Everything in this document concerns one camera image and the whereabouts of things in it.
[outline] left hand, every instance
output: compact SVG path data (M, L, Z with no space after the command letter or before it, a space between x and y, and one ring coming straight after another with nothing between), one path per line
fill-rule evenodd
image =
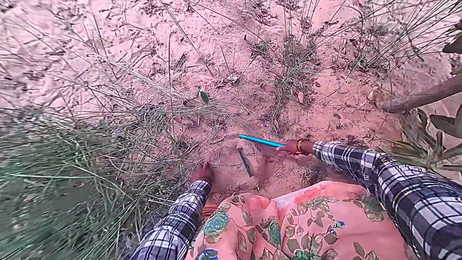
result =
M209 179L210 182L213 182L215 175L213 174L213 170L210 167L208 162L205 162L204 165L198 164L194 169L194 173L191 176L191 182L195 182L198 179L206 178Z

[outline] black and white checkered shirt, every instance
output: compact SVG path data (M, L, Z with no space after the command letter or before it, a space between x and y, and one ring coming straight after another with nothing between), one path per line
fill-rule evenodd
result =
M386 153L318 141L315 156L349 173L386 208L420 259L462 259L462 186ZM143 239L132 260L182 260L210 192L192 184Z
M194 182L170 207L168 216L146 234L131 259L184 259L211 188L204 180Z
M350 173L385 206L420 259L462 259L462 186L386 153L318 141L315 156Z

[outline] blue pipe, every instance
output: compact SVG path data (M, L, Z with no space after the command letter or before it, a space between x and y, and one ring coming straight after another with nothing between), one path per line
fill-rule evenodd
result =
M272 142L272 141L268 141L268 140L263 140L263 139L256 138L256 137L253 137L253 136L239 135L239 138L240 139L245 139L245 140L248 140L248 141L251 141L251 142L261 143L261 144L271 146L271 147L286 146L283 143L277 143L277 142Z

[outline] sandy soil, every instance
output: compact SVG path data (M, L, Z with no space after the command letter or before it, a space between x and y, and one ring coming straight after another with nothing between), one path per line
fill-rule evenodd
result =
M317 2L311 30L324 28L328 35L358 19L360 2L346 0L340 8L343 2ZM173 0L164 9L155 0L10 1L2 11L1 51L9 59L1 62L1 87L9 86L9 95L22 102L8 103L11 99L6 97L2 107L34 102L62 113L73 110L77 116L103 110L105 105L117 111L124 106L117 97L106 95L101 102L91 93L112 93L115 84L131 91L133 99L148 103L157 93L168 91L170 60L174 100L194 97L201 86L216 104L229 104L227 111L236 114L235 118L218 118L213 125L202 118L179 115L174 121L177 135L202 142L189 160L206 158L214 165L217 182L212 197L221 200L237 192L254 192L275 198L306 186L302 180L309 167L331 178L336 174L315 158L294 157L240 141L238 134L277 142L284 141L281 136L343 140L376 148L381 138L401 139L401 133L398 116L384 113L373 100L380 102L386 92L414 93L449 77L449 58L440 54L427 55L425 61L412 60L391 74L374 69L350 74L359 51L352 28L317 41L316 75L302 92L304 104L293 93L280 117L268 123L262 118L275 104L273 87L283 70L287 30L304 41L300 24L315 4L291 0L293 8L284 9L281 3ZM252 56L251 48L261 41L269 45L267 55ZM116 77L115 82L112 74L117 71L96 69L109 61L145 75L144 83L155 83L146 86L130 77ZM455 104L460 96L452 100ZM426 109L454 114L458 107L435 106ZM254 177L247 175L237 147L245 151Z

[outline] bangle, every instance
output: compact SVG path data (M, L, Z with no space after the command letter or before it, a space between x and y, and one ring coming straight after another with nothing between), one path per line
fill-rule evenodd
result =
M197 179L196 181L198 181L198 180L203 180L203 181L207 182L210 186L212 186L212 181L209 178L200 178L200 179Z
M303 145L303 142L305 142L305 141L307 141L307 140L306 139L298 140L298 142L297 142L297 153L303 154L302 145Z

